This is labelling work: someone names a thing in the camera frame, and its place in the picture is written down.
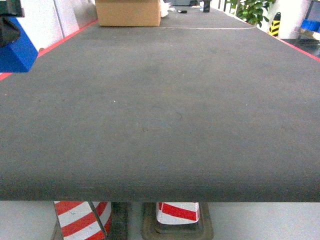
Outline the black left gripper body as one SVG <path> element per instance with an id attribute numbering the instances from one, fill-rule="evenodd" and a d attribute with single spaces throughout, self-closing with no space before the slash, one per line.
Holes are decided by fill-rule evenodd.
<path id="1" fill-rule="evenodd" d="M 23 18 L 25 16 L 20 0 L 0 0 L 0 16 Z"/>

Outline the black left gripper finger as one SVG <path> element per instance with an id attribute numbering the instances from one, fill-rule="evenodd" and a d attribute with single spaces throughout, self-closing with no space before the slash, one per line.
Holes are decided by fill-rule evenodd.
<path id="1" fill-rule="evenodd" d="M 0 46 L 6 45 L 17 41 L 21 36 L 20 29 L 13 24 L 8 17 L 0 18 Z"/>

